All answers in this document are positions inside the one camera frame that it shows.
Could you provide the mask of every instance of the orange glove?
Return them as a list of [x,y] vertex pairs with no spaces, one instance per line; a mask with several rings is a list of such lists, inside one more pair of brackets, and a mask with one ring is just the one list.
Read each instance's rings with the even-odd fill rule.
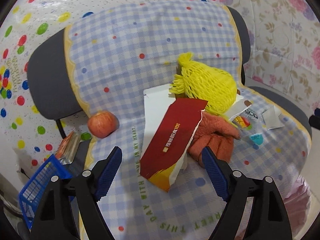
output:
[[201,158],[201,151],[209,146],[216,157],[229,162],[233,152],[233,139],[240,139],[236,127],[228,123],[220,116],[202,113],[202,120],[193,137],[188,153],[204,167]]

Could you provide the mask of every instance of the yellow foam net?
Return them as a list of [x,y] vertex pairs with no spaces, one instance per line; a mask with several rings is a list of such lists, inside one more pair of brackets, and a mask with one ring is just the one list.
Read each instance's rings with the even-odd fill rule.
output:
[[183,53],[178,58],[181,75],[174,75],[170,92],[185,93],[189,98],[207,100],[206,110],[210,114],[222,115],[236,100],[237,85],[225,70],[209,67],[192,61],[192,53]]

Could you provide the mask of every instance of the blue crate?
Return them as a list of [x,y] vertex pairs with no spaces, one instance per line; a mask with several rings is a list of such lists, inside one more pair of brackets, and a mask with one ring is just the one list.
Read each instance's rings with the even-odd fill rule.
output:
[[33,174],[19,193],[20,208],[29,229],[32,227],[33,218],[35,217],[44,189],[54,175],[57,175],[60,179],[72,178],[72,175],[52,154]]

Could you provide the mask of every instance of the floral wallpaper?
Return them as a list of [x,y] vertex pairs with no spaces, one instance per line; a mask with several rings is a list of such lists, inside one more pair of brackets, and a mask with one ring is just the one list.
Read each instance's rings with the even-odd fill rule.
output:
[[305,0],[220,0],[248,27],[246,76],[314,110],[320,102],[320,23]]

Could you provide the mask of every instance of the blue gripper pad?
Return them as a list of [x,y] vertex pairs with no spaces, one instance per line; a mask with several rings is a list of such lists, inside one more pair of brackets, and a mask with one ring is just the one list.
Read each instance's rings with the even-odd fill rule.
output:
[[228,181],[215,161],[216,158],[214,158],[212,154],[207,147],[204,148],[202,150],[202,162],[217,195],[222,197],[223,201],[227,202],[230,196],[228,192]]
[[97,189],[94,194],[96,201],[99,201],[102,197],[106,196],[111,186],[113,179],[119,169],[122,161],[122,150],[117,147],[115,153],[110,158],[108,164],[105,166],[101,175],[97,181]]

